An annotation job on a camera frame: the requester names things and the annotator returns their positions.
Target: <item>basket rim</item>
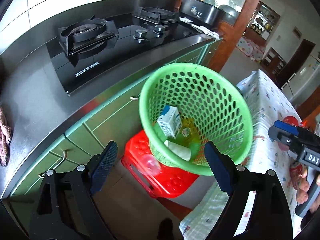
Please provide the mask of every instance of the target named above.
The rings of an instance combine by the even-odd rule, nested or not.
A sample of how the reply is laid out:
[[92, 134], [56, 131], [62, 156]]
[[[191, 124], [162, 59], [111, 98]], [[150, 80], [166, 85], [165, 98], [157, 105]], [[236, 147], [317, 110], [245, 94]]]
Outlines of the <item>basket rim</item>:
[[[199, 174], [199, 175], [205, 175], [205, 176], [212, 176], [213, 173], [211, 171], [211, 168], [209, 166], [201, 166], [201, 165], [197, 165], [191, 162], [187, 162], [185, 160], [183, 160], [182, 158], [180, 158], [179, 156], [175, 155], [172, 151], [170, 151], [165, 145], [164, 143], [158, 138], [158, 136], [156, 135], [156, 132], [154, 131], [149, 118], [148, 118], [148, 114], [146, 113], [146, 109], [148, 109], [148, 103], [147, 103], [147, 98], [148, 98], [148, 92], [150, 87], [152, 86], [152, 84], [159, 79], [160, 75], [165, 75], [168, 74], [169, 72], [172, 73], [172, 69], [177, 69], [177, 68], [192, 68], [192, 72], [194, 72], [196, 69], [200, 69], [201, 71], [205, 71], [207, 73], [210, 72], [211, 75], [219, 75], [217, 72], [201, 66], [201, 65], [197, 65], [197, 64], [193, 64], [193, 63], [172, 63], [172, 64], [168, 64], [166, 66], [163, 66], [161, 68], [159, 68], [158, 70], [156, 70], [145, 82], [145, 84], [142, 87], [141, 90], [141, 94], [140, 94], [140, 99], [139, 99], [139, 114], [140, 114], [140, 120], [141, 120], [141, 124], [142, 127], [147, 135], [148, 138], [152, 139], [152, 144], [153, 146], [158, 149], [158, 151], [162, 152], [162, 154], [165, 154], [166, 158], [172, 162], [175, 163], [179, 168], [182, 168], [186, 171], [189, 171], [191, 173], [195, 173], [195, 174]], [[224, 77], [222, 77], [221, 75], [218, 76], [219, 79], [223, 80], [223, 82], [227, 82], [230, 86], [232, 86], [232, 88], [239, 93], [239, 91], [233, 86], [233, 84], [231, 84], [227, 79], [225, 79]], [[249, 115], [248, 117], [243, 117], [244, 121], [246, 121], [247, 126], [250, 128], [248, 129], [248, 135], [247, 135], [247, 144], [246, 147], [243, 151], [242, 154], [239, 155], [239, 157], [237, 158], [235, 164], [240, 164], [245, 157], [247, 156], [251, 145], [252, 145], [252, 137], [253, 137], [253, 127], [252, 127], [252, 117], [251, 117], [251, 113], [250, 110], [246, 104], [246, 102], [244, 101], [243, 97], [240, 96], [240, 100], [243, 100], [243, 105], [244, 107], [246, 107], [245, 112], [247, 112]]]

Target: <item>refrigerator handle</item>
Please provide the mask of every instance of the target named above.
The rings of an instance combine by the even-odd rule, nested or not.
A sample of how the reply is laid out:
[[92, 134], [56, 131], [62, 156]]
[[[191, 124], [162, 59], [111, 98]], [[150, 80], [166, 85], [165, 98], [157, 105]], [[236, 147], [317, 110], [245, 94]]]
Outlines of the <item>refrigerator handle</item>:
[[290, 83], [290, 80], [296, 75], [296, 73], [293, 73], [292, 76], [288, 79], [288, 83]]
[[286, 82], [282, 87], [281, 90], [283, 90], [283, 88], [287, 85], [288, 83]]

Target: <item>white patterned tablecloth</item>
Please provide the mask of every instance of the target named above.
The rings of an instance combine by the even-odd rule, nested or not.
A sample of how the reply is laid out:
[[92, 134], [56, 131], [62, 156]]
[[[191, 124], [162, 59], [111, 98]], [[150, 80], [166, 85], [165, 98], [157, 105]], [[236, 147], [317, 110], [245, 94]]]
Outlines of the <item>white patterned tablecloth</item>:
[[[237, 87], [241, 90], [249, 107], [253, 124], [252, 147], [242, 163], [249, 171], [265, 173], [269, 169], [276, 171], [286, 195], [292, 217], [293, 236], [300, 232], [301, 218], [294, 213], [297, 205], [296, 190], [292, 186], [289, 166], [293, 159], [278, 147], [278, 142], [268, 136], [270, 126], [276, 120], [282, 120], [296, 111], [278, 87], [258, 70], [241, 81]], [[244, 232], [253, 206], [255, 192], [249, 194], [247, 206], [235, 235]], [[211, 186], [201, 203], [180, 223], [180, 230], [186, 240], [202, 240], [207, 237], [224, 206], [228, 196], [217, 184]]]

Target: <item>white refrigerator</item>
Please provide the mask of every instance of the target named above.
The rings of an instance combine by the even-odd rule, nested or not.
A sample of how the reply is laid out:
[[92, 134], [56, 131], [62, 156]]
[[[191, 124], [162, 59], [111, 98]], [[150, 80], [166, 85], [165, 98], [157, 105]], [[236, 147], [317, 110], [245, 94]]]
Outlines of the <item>white refrigerator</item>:
[[303, 66], [290, 77], [281, 90], [292, 103], [303, 91], [314, 91], [319, 85], [320, 60], [309, 56]]

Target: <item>hand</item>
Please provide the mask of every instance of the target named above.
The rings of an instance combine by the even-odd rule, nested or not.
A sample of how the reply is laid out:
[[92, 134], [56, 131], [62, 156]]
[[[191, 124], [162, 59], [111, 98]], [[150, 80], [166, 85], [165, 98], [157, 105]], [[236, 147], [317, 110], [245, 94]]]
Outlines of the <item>hand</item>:
[[[308, 170], [304, 168], [301, 179], [300, 179], [300, 183], [299, 183], [299, 189], [297, 191], [297, 197], [296, 197], [296, 200], [299, 204], [303, 204], [305, 201], [308, 200], [307, 192], [310, 188], [310, 184], [306, 180], [307, 174], [308, 174]], [[320, 175], [316, 178], [316, 183], [318, 186], [320, 186]], [[316, 200], [314, 201], [314, 203], [311, 205], [309, 209], [311, 214], [317, 211], [319, 205], [320, 205], [320, 194], [318, 195], [318, 197], [316, 198]]]

